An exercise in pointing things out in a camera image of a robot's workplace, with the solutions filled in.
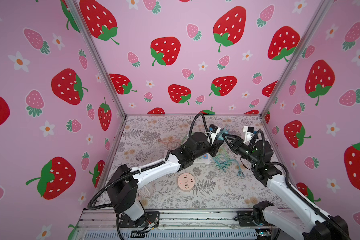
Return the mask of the teal charger plug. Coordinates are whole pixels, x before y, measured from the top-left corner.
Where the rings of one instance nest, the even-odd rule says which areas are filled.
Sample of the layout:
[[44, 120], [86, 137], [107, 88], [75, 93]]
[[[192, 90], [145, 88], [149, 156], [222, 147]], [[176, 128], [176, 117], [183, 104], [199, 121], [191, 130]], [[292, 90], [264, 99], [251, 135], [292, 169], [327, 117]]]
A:
[[228, 133], [229, 133], [229, 130], [220, 129], [220, 132], [219, 132], [219, 134], [217, 135], [217, 139], [223, 141], [223, 140], [224, 140], [223, 135], [224, 135], [224, 134], [228, 134]]

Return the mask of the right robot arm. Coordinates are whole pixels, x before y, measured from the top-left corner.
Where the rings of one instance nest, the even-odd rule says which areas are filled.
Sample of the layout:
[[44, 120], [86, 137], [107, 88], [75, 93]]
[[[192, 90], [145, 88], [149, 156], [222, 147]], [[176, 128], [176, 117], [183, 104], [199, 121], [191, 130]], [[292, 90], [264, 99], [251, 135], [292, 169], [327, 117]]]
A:
[[289, 182], [287, 168], [271, 162], [274, 154], [265, 140], [264, 132], [258, 130], [249, 144], [239, 136], [223, 134], [230, 150], [251, 163], [255, 178], [275, 193], [288, 205], [296, 217], [291, 217], [271, 203], [260, 203], [254, 207], [254, 221], [276, 226], [295, 240], [348, 240], [348, 225], [340, 216], [331, 216], [319, 208], [308, 197]]

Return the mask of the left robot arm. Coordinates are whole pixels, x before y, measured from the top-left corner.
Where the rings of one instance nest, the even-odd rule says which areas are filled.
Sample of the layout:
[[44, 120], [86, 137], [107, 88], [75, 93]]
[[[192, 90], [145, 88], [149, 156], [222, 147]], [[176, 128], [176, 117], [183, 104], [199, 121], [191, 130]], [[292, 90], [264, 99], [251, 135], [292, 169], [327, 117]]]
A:
[[138, 190], [165, 175], [190, 167], [195, 159], [205, 154], [216, 156], [224, 142], [219, 139], [221, 133], [222, 129], [214, 124], [208, 127], [204, 113], [198, 113], [184, 144], [147, 165], [133, 168], [126, 164], [119, 166], [110, 181], [91, 198], [87, 209], [93, 211], [111, 207], [117, 215], [124, 214], [136, 225], [141, 224], [147, 219], [147, 213], [137, 200]]

